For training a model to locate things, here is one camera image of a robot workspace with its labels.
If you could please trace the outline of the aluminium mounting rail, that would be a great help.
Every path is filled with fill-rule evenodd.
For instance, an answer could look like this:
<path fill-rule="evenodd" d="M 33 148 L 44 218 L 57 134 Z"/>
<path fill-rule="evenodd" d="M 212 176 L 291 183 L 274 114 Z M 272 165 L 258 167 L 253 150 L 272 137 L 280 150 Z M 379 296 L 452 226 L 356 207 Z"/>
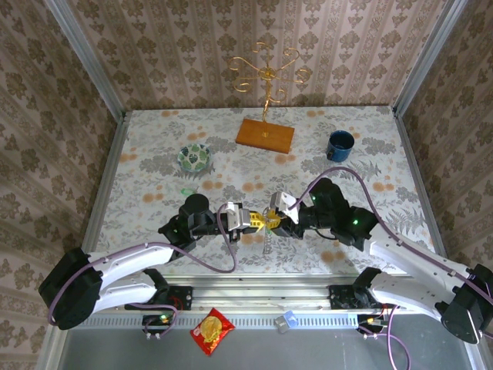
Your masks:
<path fill-rule="evenodd" d="M 356 274 L 170 274 L 171 285 L 193 287 L 192 311 L 301 313 L 330 310 L 328 287 L 352 284 Z"/>

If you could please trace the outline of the red snack packet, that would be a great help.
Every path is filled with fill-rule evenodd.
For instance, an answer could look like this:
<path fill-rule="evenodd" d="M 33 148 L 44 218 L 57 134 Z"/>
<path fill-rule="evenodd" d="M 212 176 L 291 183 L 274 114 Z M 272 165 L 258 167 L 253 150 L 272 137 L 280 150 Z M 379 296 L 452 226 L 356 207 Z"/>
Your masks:
<path fill-rule="evenodd" d="M 190 331 L 192 339 L 205 355 L 211 356 L 224 337 L 235 329 L 235 325 L 217 309 L 209 314 Z"/>

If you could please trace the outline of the small grey blue packet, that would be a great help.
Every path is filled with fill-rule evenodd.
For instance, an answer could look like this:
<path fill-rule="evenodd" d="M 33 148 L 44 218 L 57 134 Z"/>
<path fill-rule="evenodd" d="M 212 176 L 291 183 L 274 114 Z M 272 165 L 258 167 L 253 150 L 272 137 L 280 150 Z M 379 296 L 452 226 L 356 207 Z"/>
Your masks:
<path fill-rule="evenodd" d="M 284 334 L 290 329 L 298 326 L 297 316 L 292 311 L 287 311 L 274 319 L 274 324 L 279 333 Z"/>

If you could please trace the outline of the dark blue mug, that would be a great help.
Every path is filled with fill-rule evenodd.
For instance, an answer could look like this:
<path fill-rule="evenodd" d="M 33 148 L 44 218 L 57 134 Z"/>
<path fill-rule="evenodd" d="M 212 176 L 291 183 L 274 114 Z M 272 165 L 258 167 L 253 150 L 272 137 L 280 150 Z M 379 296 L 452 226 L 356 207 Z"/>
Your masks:
<path fill-rule="evenodd" d="M 329 137 L 326 157 L 337 163 L 344 162 L 349 157 L 354 144 L 355 139 L 351 133 L 336 130 Z"/>

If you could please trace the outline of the gold jewelry stand wooden base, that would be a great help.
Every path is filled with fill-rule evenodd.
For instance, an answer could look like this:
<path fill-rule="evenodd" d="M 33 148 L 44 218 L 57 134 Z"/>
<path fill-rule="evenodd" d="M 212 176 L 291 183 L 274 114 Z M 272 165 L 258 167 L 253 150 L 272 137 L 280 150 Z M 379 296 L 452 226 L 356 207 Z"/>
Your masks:
<path fill-rule="evenodd" d="M 260 120 L 245 118 L 236 136 L 236 143 L 257 149 L 288 154 L 294 135 L 294 128 L 279 124 L 268 123 L 267 113 L 271 104 L 280 104 L 287 100 L 287 92 L 284 89 L 273 89 L 275 81 L 283 83 L 304 84 L 308 82 L 310 73 L 305 68 L 295 72 L 294 79 L 283 78 L 282 72 L 291 67 L 300 58 L 300 52 L 295 48 L 287 48 L 283 56 L 288 62 L 279 68 L 270 65 L 270 47 L 265 42 L 257 42 L 253 47 L 254 53 L 264 51 L 267 53 L 265 66 L 258 67 L 244 57 L 234 56 L 228 61 L 228 68 L 233 72 L 241 70 L 241 66 L 247 66 L 254 71 L 252 76 L 237 76 L 233 82 L 233 88 L 239 93 L 248 93 L 253 88 L 253 82 L 260 80 L 265 83 L 265 100 Z"/>

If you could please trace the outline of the small black controller board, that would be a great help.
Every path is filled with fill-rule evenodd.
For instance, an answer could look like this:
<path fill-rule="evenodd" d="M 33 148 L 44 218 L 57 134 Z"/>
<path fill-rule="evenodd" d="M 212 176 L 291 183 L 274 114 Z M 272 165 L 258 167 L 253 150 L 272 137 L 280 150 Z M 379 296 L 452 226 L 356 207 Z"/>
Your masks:
<path fill-rule="evenodd" d="M 143 316 L 143 326 L 169 327 L 173 323 L 174 314 L 150 314 Z"/>
<path fill-rule="evenodd" d="M 365 315 L 359 314 L 357 316 L 357 321 L 360 326 L 377 326 L 377 327 L 387 327 L 388 320 L 383 315 Z"/>

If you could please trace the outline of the green leaf pattern bowl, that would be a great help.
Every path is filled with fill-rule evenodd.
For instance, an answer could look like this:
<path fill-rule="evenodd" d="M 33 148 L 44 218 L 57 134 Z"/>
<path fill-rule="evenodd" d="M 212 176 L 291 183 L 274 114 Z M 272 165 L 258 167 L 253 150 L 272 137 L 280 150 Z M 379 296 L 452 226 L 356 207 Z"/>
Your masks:
<path fill-rule="evenodd" d="M 205 170 L 212 161 L 210 149 L 200 143 L 182 147 L 177 155 L 177 163 L 182 170 L 198 173 Z"/>

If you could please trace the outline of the aluminium frame post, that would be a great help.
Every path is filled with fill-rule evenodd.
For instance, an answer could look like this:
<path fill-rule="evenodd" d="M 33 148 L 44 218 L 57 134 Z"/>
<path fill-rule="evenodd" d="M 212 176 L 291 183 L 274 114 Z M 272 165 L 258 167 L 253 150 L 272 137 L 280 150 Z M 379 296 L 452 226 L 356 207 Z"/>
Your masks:
<path fill-rule="evenodd" d="M 435 59 L 444 47 L 448 36 L 459 20 L 468 0 L 447 0 L 434 28 L 424 43 L 411 72 L 399 93 L 393 111 L 395 116 L 403 116 L 418 92 Z"/>
<path fill-rule="evenodd" d="M 82 30 L 80 22 L 70 9 L 67 0 L 45 0 L 50 12 L 59 24 L 70 46 L 78 56 L 82 66 L 87 71 L 89 78 L 97 88 L 99 95 L 107 109 L 111 112 L 117 123 L 121 123 L 126 109 L 120 102 L 116 91 L 112 87 L 109 74 L 104 70 L 95 50 L 90 45 L 86 34 Z"/>

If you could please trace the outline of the aluminium table side rail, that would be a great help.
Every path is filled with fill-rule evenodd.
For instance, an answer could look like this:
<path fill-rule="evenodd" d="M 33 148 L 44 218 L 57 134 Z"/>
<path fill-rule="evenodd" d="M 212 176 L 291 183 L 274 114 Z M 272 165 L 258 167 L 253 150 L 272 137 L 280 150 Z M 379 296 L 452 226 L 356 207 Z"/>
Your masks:
<path fill-rule="evenodd" d="M 107 156 L 106 165 L 102 173 L 101 181 L 99 183 L 95 203 L 92 208 L 92 213 L 89 218 L 88 226 L 86 228 L 86 234 L 82 242 L 82 249 L 86 253 L 93 252 L 97 248 L 100 231 L 112 190 L 112 184 L 116 175 L 117 167 L 119 165 L 119 158 L 122 154 L 122 148 L 126 141 L 126 135 L 131 116 L 131 112 L 125 113 L 116 127 L 115 135 L 112 140 L 112 145 Z"/>
<path fill-rule="evenodd" d="M 402 120 L 402 117 L 398 113 L 393 112 L 393 115 L 394 115 L 394 119 L 396 122 L 397 130 L 399 132 L 401 142 L 402 142 L 402 145 L 404 148 L 404 152 L 406 154 L 407 161 L 408 161 L 408 164 L 409 164 L 410 169 L 411 169 L 411 175 L 413 177 L 413 180 L 414 180 L 414 183 L 415 183 L 415 186 L 417 189 L 418 198 L 421 202 L 421 207 L 423 210 L 424 218 L 426 220 L 428 230 L 429 230 L 430 235 L 431 235 L 431 240 L 432 240 L 434 249 L 441 256 L 447 257 L 448 253 L 444 247 L 444 243 L 443 243 L 443 240 L 442 240 L 441 235 L 440 235 L 438 224 L 437 224 L 437 221 L 434 217 L 431 203 L 430 203 L 430 200 L 428 198 L 428 193 L 425 189 L 424 181 L 422 179 L 421 172 L 420 172 L 418 163 L 416 161 L 414 151 L 413 151 L 413 148 L 411 145 L 411 141 L 409 140 L 404 122 Z"/>

